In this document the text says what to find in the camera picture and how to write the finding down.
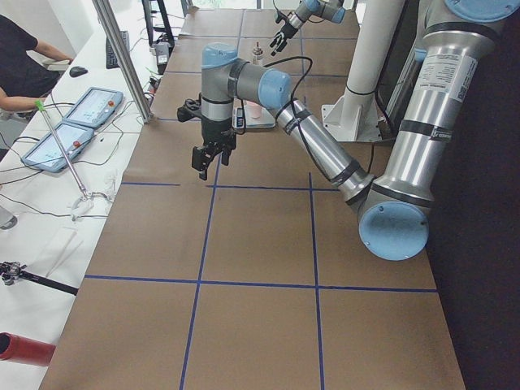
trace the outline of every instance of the keyboard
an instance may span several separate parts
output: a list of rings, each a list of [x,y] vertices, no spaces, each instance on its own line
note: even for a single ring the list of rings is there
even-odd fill
[[[119,31],[121,37],[123,38],[124,45],[127,48],[127,51],[130,51],[130,40],[128,39],[128,31]],[[117,63],[117,58],[115,57],[114,49],[112,49],[111,43],[106,39],[105,44],[106,51],[106,69],[113,69],[115,67],[119,67]]]

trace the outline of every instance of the small bottle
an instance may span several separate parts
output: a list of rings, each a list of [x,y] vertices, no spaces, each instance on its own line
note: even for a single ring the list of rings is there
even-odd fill
[[[251,63],[253,65],[263,65],[263,50],[260,47],[259,43],[253,48],[252,60]],[[253,119],[258,119],[262,116],[262,106],[255,102],[247,102],[247,107],[249,116]]]

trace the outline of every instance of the white pillar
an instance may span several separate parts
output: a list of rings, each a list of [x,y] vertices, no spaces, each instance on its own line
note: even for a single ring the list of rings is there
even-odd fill
[[[338,141],[377,141],[374,90],[405,0],[368,0],[344,95],[323,106],[323,124]]]

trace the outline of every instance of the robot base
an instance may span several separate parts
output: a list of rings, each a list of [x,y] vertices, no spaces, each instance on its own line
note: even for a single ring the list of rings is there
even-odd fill
[[[372,101],[366,119],[361,122],[361,107],[357,110],[355,120],[341,126],[340,117],[343,108],[343,97],[335,105],[322,106],[323,126],[339,142],[376,142],[381,141],[378,127],[378,115]]]

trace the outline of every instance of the white desk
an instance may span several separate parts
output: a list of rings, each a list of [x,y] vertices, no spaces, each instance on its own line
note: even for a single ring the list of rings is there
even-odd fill
[[[121,29],[129,31],[130,47],[144,37],[142,31],[144,21],[140,3],[134,9],[118,15]],[[123,92],[125,100],[118,113],[132,100],[128,87],[120,69],[105,68],[106,36],[101,27],[92,35],[83,50],[76,56],[72,66],[86,67],[89,72],[77,78],[71,78],[67,73],[54,88],[55,102],[76,102],[91,86],[116,89]],[[134,67],[141,85],[150,78],[150,70],[156,72],[154,58],[150,55],[147,40],[139,40],[131,53]],[[45,104],[50,104],[50,97]],[[65,113],[68,108],[60,108]],[[60,120],[57,110],[50,108],[53,123]],[[107,176],[113,176],[113,186],[117,190],[121,176],[132,155],[133,148],[141,131],[141,117],[135,104],[132,104],[116,121],[123,131],[119,147],[113,157],[103,166],[97,167],[86,163],[76,164],[80,178],[89,191],[105,192],[109,183]],[[40,114],[37,114],[25,128],[22,136],[40,139],[48,132]],[[108,125],[106,130],[96,136],[78,159],[92,163],[105,161],[114,149],[121,132]],[[24,154],[33,146],[32,141],[20,140],[13,149]],[[6,169],[22,167],[20,159],[12,151],[0,163],[0,183],[16,180],[31,175],[34,171],[23,168],[4,172]],[[80,191],[71,172],[65,169],[59,174],[41,173],[34,177],[14,184],[6,184],[0,193],[19,202],[24,202],[45,212],[58,215],[70,214],[70,206],[80,197]],[[27,271],[46,276],[56,262],[62,262],[48,277],[64,284],[79,287],[89,264],[98,238],[102,232],[105,219],[84,218],[73,222],[71,218],[56,218],[50,215],[37,214],[20,204],[15,204],[0,197],[0,205],[18,217],[18,224],[10,230],[0,230],[0,259],[2,262],[21,262],[27,264]],[[90,215],[106,215],[110,204],[101,198],[94,199],[94,208]],[[66,258],[59,258],[63,248],[48,245],[55,235],[70,233],[72,239],[65,249]],[[0,316],[0,332],[10,332],[56,344],[59,340],[68,313],[72,307],[74,296],[65,292],[53,290],[39,284],[20,280],[7,287],[0,285],[0,301],[2,315]],[[35,389],[46,372],[45,367],[28,366],[13,362],[0,362],[0,387],[14,389]]]

